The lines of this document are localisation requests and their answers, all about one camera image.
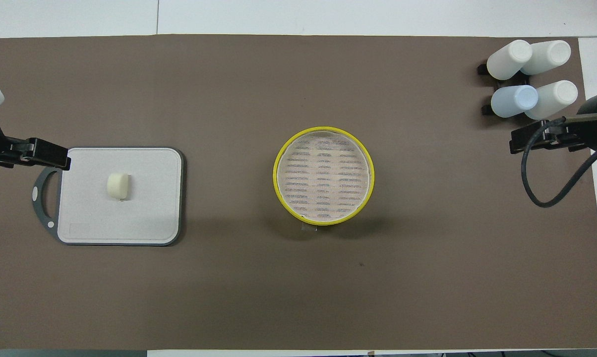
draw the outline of white cutting board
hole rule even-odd
[[[43,226],[66,244],[166,245],[178,237],[183,158],[167,147],[77,147],[61,172],[57,216],[43,212],[38,192],[55,169],[43,170],[33,190]],[[129,174],[125,200],[110,197],[110,174]]]

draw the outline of brown mat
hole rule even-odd
[[[169,247],[66,246],[37,221],[41,171],[0,168],[0,348],[597,348],[591,174],[547,210],[480,115],[475,73],[511,39],[150,36],[0,39],[7,135],[187,158]],[[582,77],[570,61],[539,86]],[[272,185],[302,129],[362,141],[367,207],[303,232]],[[589,155],[537,151],[551,197]]]

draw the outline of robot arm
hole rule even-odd
[[[4,97],[0,90],[0,105]],[[5,136],[0,127],[0,166],[14,165],[56,167],[69,170],[71,159],[67,149],[39,138],[26,140]]]
[[[555,120],[539,120],[511,134],[511,154],[523,152],[521,160],[521,179],[530,200],[539,207],[551,207],[559,203],[570,192],[591,165],[597,160],[597,96],[582,104],[575,116],[564,116]],[[532,192],[527,176],[527,160],[530,150],[560,149],[569,151],[591,148],[594,153],[579,167],[574,176],[550,201],[542,202]]]

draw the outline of tofu piece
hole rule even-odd
[[[129,194],[129,175],[122,173],[110,174],[107,180],[107,193],[115,199],[126,199]]]

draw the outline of white table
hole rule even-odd
[[[152,34],[575,36],[580,38],[586,97],[597,94],[597,0],[0,0],[0,38]],[[593,173],[597,188],[597,163]],[[149,355],[281,357],[367,352],[149,351]],[[430,352],[450,351],[376,351]]]

